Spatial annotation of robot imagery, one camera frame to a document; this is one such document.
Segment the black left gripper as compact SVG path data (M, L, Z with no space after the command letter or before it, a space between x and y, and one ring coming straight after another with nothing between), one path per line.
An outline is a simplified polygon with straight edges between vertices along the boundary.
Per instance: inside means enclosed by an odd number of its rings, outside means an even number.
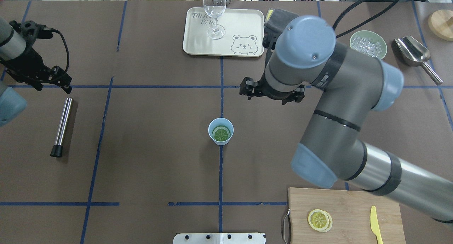
M33 48L37 39L51 39L54 33L60 35L65 47L65 68L47 67L41 55ZM67 94L72 91L72 78L67 73L69 50L63 34L57 29L33 21L2 21L2 65L16 82L26 83L37 91L42 91L44 83L56 85Z

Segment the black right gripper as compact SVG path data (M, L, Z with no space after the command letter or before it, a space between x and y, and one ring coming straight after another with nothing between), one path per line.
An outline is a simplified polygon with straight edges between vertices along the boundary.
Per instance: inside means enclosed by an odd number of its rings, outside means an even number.
M281 92L272 88L264 77L257 82L250 77L245 77L240 84L239 94L247 96L248 100L251 100L252 97L268 97L273 100L280 100L285 105L289 102L301 102L305 98L305 86L300 85L293 91Z

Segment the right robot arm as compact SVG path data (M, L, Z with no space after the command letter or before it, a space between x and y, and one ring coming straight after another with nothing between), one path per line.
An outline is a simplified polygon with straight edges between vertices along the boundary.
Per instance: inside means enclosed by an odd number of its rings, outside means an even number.
M299 16L277 38L262 78L244 78L240 94L300 102L304 82L322 96L291 161L298 176L321 188L343 180L452 225L451 181L358 139L368 113L400 96L399 69L337 42L322 18Z

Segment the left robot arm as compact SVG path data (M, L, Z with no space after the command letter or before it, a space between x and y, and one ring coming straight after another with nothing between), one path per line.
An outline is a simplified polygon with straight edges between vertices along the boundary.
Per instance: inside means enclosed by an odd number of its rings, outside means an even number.
M60 87L65 93L70 94L72 78L68 75L69 59L66 67L47 67L41 55L33 48L37 39L48 40L54 34L62 38L65 51L69 49L63 34L54 28L37 24L33 21L18 23L0 20L0 60L6 68L6 73L16 82L32 86L41 91L45 83Z

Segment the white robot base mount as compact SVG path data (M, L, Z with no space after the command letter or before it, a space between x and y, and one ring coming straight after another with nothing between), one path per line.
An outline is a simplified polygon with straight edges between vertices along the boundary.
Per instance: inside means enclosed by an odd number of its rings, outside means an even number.
M265 234L251 233L181 233L173 244L266 244Z

